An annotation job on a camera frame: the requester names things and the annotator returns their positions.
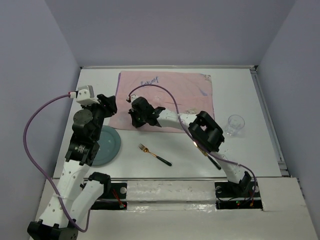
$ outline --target gold fork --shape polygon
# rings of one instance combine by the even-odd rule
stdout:
[[[148,154],[151,154],[152,156],[154,156],[155,158],[159,159],[161,162],[167,164],[168,166],[172,166],[172,163],[167,161],[167,160],[164,160],[162,157],[159,157],[157,155],[155,155],[154,153],[150,152],[148,148],[146,148],[145,146],[143,146],[141,143],[139,144],[139,148],[144,151],[145,153],[148,153]]]

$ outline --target gray wall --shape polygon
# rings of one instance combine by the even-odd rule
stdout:
[[[0,238],[28,239],[44,178],[23,148],[31,114],[76,87],[79,67],[43,0],[3,0],[0,7]],[[71,100],[48,107],[30,127],[35,159],[53,172]]]
[[[258,68],[289,172],[320,237],[320,1],[298,0]]]
[[[295,0],[46,0],[80,66],[257,65]]]

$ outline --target purple cable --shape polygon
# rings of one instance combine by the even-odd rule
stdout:
[[[137,89],[139,89],[139,88],[142,88],[142,87],[146,87],[146,86],[152,86],[152,87],[160,88],[160,89],[166,91],[166,92],[170,95],[170,97],[172,98],[172,100],[173,100],[173,102],[174,102],[176,114],[178,115],[178,120],[179,120],[179,123],[181,124],[182,129],[185,131],[185,133],[188,135],[188,137],[189,137],[193,142],[195,142],[194,138],[191,136],[190,132],[186,129],[186,127],[184,126],[184,124],[183,124],[183,122],[182,122],[182,120],[181,120],[181,118],[180,118],[180,113],[179,113],[179,109],[178,109],[178,104],[177,104],[174,96],[173,96],[167,89],[165,89],[163,86],[154,85],[154,84],[145,84],[145,85],[137,86],[136,88],[134,88],[134,89],[129,93],[129,95],[128,95],[128,96],[129,96],[129,99],[130,99],[130,97],[131,97],[131,94],[132,94],[135,90],[137,90]],[[197,146],[198,146],[202,151],[206,152],[207,154],[209,154],[209,155],[212,156],[213,158],[218,159],[218,160],[220,160],[220,161],[222,161],[222,162],[225,162],[225,163],[228,163],[228,164],[232,164],[232,165],[236,165],[236,166],[242,167],[242,168],[248,170],[248,171],[252,174],[252,176],[253,176],[253,185],[254,185],[254,186],[253,186],[253,192],[252,192],[251,196],[250,196],[245,202],[243,202],[242,204],[245,204],[245,203],[249,202],[249,201],[254,197],[255,192],[256,192],[256,187],[257,187],[257,178],[256,178],[254,172],[253,172],[250,168],[248,168],[247,166],[245,166],[245,165],[239,164],[239,163],[234,162],[234,161],[225,160],[225,159],[223,159],[222,157],[214,154],[213,152],[207,152],[207,151],[205,150],[205,148],[204,148],[201,144],[198,144],[198,142],[197,142],[196,144],[197,144]]]
[[[89,217],[90,217],[90,210],[88,211],[88,215],[87,215],[87,219],[86,219],[86,226],[85,229],[80,228],[72,219],[72,217],[70,216],[70,214],[68,213],[66,206],[63,202],[63,200],[61,199],[59,190],[57,188],[57,186],[55,185],[55,183],[52,181],[51,177],[45,172],[45,170],[42,169],[42,167],[40,167],[40,165],[34,160],[34,158],[31,156],[29,149],[28,149],[28,145],[27,145],[27,131],[28,128],[32,122],[32,120],[35,118],[35,116],[42,110],[44,109],[46,106],[48,106],[49,104],[59,100],[59,99],[63,99],[63,98],[69,98],[70,94],[65,94],[62,96],[58,96],[50,101],[48,101],[47,103],[45,103],[43,106],[41,106],[37,111],[35,111],[35,113],[30,117],[29,121],[26,123],[24,131],[23,131],[23,146],[24,146],[24,150],[25,153],[27,154],[28,158],[30,159],[30,161],[33,163],[33,165],[45,176],[45,178],[49,181],[49,183],[51,184],[54,192],[56,195],[58,195],[58,200],[60,202],[60,205],[62,207],[63,213],[65,214],[66,218],[69,220],[69,222],[76,228],[78,229],[80,232],[85,233],[88,230],[88,226],[89,226]]]

